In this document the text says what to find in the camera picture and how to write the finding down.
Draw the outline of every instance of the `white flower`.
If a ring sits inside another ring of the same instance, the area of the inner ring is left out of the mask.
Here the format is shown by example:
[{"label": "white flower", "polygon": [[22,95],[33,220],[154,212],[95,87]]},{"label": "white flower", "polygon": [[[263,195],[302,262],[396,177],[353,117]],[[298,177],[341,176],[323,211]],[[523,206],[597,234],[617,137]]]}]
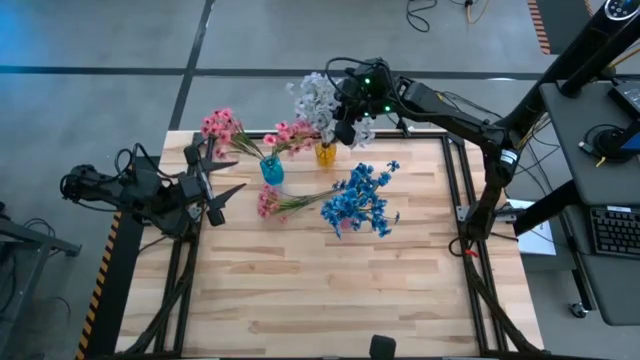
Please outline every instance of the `white flower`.
[{"label": "white flower", "polygon": [[373,125],[373,120],[370,118],[361,119],[356,121],[353,124],[353,129],[356,131],[356,134],[353,138],[353,144],[349,147],[354,148],[356,145],[360,145],[360,147],[365,147],[365,145],[370,144],[373,139],[376,137],[376,134],[371,130],[371,126]]},{"label": "white flower", "polygon": [[[295,95],[295,85],[287,84],[287,91]],[[308,120],[320,132],[323,143],[333,141],[336,121],[333,110],[338,105],[334,98],[335,88],[326,76],[312,73],[304,77],[299,86],[299,97],[295,100],[295,114],[299,119]]]}]

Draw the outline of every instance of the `black keyboard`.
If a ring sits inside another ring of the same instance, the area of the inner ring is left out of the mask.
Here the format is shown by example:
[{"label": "black keyboard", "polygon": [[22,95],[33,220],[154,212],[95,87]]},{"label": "black keyboard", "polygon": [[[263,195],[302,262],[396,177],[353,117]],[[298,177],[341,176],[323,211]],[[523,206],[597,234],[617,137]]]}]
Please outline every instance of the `black keyboard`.
[{"label": "black keyboard", "polygon": [[597,254],[640,259],[640,213],[591,209]]}]

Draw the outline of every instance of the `wooden table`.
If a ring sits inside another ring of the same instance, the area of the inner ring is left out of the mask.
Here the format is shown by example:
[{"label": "wooden table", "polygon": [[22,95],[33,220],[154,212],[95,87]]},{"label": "wooden table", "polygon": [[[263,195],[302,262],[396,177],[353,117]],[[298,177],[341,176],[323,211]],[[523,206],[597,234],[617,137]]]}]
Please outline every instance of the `wooden table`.
[{"label": "wooden table", "polygon": [[[168,133],[162,170],[186,168],[182,149],[191,137]],[[481,153],[467,149],[475,188],[482,189]],[[464,192],[455,152],[454,159]],[[263,179],[255,159],[241,157],[238,165],[212,174],[217,192],[248,185],[228,202],[225,225],[204,225],[183,355],[368,356],[373,334],[395,338],[396,356],[477,355],[462,262],[447,250],[457,230],[440,140],[378,139],[353,151],[341,146],[331,169],[318,168],[313,151],[285,155],[283,189],[315,193],[348,178],[359,162],[379,170],[390,160],[401,169],[380,194],[401,220],[384,239],[363,228],[339,240],[319,214],[321,203],[285,225],[262,220],[256,204]],[[508,225],[496,224],[494,231],[513,236]],[[157,229],[145,230],[142,245],[159,236]],[[541,347],[517,243],[491,237],[487,245],[501,304]],[[117,350],[131,345],[159,308],[171,246],[161,242],[139,256]],[[483,317],[493,343],[486,307]]]}]

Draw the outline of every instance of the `blue vase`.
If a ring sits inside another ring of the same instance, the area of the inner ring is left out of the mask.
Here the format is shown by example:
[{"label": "blue vase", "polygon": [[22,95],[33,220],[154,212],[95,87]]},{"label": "blue vase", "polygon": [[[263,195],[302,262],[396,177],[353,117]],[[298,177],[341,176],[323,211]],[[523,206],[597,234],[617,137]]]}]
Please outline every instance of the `blue vase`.
[{"label": "blue vase", "polygon": [[284,170],[282,169],[282,163],[280,158],[272,157],[271,155],[260,160],[260,169],[262,170],[262,176],[264,181],[269,185],[280,185],[284,180]]}]

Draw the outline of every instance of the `gray floor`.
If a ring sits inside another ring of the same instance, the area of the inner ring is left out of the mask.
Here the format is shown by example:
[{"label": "gray floor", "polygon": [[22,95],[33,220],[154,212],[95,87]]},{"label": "gray floor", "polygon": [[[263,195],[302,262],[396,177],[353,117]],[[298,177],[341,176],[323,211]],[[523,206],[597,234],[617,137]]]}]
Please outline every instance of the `gray floor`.
[{"label": "gray floor", "polygon": [[[593,0],[595,5],[601,0]],[[0,0],[0,65],[184,68],[205,0]],[[318,69],[333,56],[382,56],[401,70],[540,73],[554,56],[540,52],[526,1],[493,0],[468,27],[460,7],[441,0],[421,34],[404,19],[404,1],[217,0],[199,68]],[[623,72],[640,73],[640,57]],[[61,238],[82,244],[78,258],[47,264],[32,311],[10,341],[16,358],[46,353],[68,359],[77,348],[110,215],[61,199],[58,181],[72,166],[112,172],[122,147],[143,143],[158,154],[180,76],[0,74],[0,199],[16,221],[47,219]],[[180,129],[196,129],[212,109],[231,106],[247,128],[291,120],[284,86],[294,78],[200,77],[193,80]],[[506,114],[531,81],[421,79]],[[388,128],[380,120],[377,127]],[[551,127],[540,138],[555,142]],[[538,157],[549,147],[533,143]],[[532,163],[525,154],[522,164]],[[569,178],[560,151],[543,162],[552,186]],[[540,177],[537,169],[534,176]],[[513,197],[543,194],[527,174]],[[640,327],[609,327],[598,313],[578,320],[568,273],[528,272],[546,347],[559,354],[626,359],[640,353]],[[64,297],[72,307],[69,320]],[[63,329],[51,324],[65,324]]]}]

